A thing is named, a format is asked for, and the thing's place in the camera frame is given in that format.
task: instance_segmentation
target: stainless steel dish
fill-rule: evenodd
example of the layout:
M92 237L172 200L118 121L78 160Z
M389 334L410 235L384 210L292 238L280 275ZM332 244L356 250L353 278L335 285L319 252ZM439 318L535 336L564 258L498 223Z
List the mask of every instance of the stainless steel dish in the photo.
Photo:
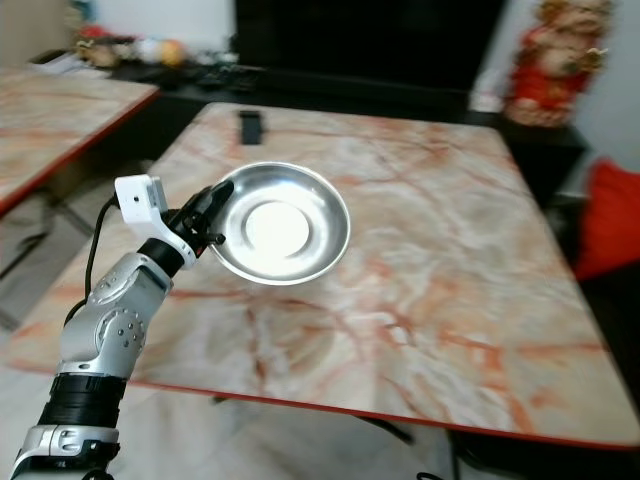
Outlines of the stainless steel dish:
M223 265L257 283L295 285L326 273L344 255L351 221L338 191L317 173L287 163L254 163L223 180L235 190L212 232Z

